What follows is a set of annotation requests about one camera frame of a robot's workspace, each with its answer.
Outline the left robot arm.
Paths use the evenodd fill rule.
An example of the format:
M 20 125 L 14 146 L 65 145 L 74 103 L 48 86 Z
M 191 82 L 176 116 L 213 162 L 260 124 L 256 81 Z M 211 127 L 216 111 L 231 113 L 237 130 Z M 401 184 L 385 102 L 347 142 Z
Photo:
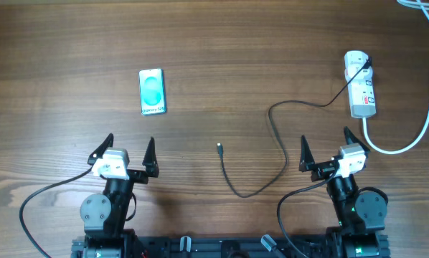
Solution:
M 135 184 L 147 184 L 159 176 L 155 140 L 148 142 L 143 157 L 143 170 L 130 169 L 128 151 L 113 146 L 114 136 L 107 138 L 89 155 L 88 165 L 94 176 L 106 180 L 102 193 L 87 197 L 81 204 L 80 217 L 85 238 L 72 245 L 71 256 L 80 258 L 147 257 L 147 249 L 133 229 L 125 223 L 134 215 L 128 214 L 130 201 L 135 201 Z

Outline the smartphone with teal screen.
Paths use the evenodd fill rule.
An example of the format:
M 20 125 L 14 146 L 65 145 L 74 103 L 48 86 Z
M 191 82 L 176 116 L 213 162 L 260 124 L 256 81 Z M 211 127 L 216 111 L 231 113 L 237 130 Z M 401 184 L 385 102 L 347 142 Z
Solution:
M 138 73 L 141 114 L 164 114 L 166 108 L 166 94 L 164 88 L 164 73 L 161 68 L 141 70 Z

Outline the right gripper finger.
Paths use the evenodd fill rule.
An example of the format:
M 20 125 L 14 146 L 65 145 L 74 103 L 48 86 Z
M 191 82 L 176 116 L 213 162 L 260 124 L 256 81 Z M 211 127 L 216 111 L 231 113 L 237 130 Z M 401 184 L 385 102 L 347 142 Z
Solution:
M 361 141 L 361 140 L 359 140 L 354 134 L 353 134 L 353 132 L 352 131 L 350 131 L 350 129 L 348 128 L 348 127 L 344 127 L 344 137 L 345 137 L 345 140 L 346 140 L 346 143 L 348 144 L 348 145 L 350 145 L 350 144 L 359 144 L 361 147 L 362 147 L 362 149 L 364 150 L 364 154 L 365 154 L 365 156 L 368 156 L 369 155 L 369 153 L 370 153 L 370 149 L 365 145 L 365 144 L 363 144 L 363 142 Z
M 301 136 L 301 157 L 299 161 L 299 171 L 311 171 L 315 165 L 314 157 L 309 148 L 308 141 L 304 135 Z

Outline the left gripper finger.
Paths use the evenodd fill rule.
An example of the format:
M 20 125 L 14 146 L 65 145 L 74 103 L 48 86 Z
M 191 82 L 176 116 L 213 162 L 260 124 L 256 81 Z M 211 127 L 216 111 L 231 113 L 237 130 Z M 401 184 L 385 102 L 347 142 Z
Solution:
M 159 177 L 159 165 L 156 159 L 155 140 L 153 137 L 151 137 L 148 142 L 142 165 L 145 167 L 145 172 L 148 177 Z
M 89 155 L 87 164 L 93 166 L 94 163 L 103 157 L 109 147 L 113 146 L 114 135 L 109 133 L 106 139 Z

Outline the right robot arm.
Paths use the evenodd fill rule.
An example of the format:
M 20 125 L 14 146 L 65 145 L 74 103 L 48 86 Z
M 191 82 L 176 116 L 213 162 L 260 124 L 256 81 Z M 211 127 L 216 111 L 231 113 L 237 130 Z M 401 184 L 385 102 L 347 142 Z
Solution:
M 385 229 L 388 197 L 374 187 L 358 187 L 354 174 L 366 168 L 370 149 L 344 128 L 346 145 L 330 161 L 317 163 L 305 136 L 301 137 L 299 170 L 324 181 L 339 225 L 326 230 L 330 257 L 390 257 Z

